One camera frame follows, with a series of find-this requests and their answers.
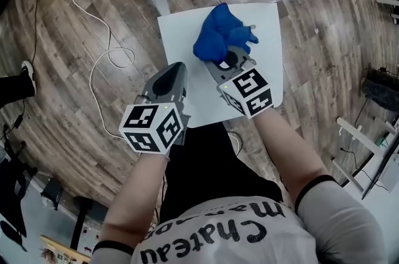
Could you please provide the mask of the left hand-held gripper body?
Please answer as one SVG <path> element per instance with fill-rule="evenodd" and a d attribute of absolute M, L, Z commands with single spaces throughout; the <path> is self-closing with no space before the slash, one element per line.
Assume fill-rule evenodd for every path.
<path fill-rule="evenodd" d="M 190 119 L 183 113 L 188 70 L 176 62 L 156 73 L 128 105 L 119 132 L 136 153 L 167 154 L 183 145 Z"/>

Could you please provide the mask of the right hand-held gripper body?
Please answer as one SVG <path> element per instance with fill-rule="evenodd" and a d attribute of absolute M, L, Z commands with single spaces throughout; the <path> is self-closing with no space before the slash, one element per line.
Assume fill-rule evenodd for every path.
<path fill-rule="evenodd" d="M 274 106 L 268 81 L 258 71 L 255 59 L 244 49 L 229 46 L 224 64 L 205 62 L 228 105 L 248 119 Z"/>

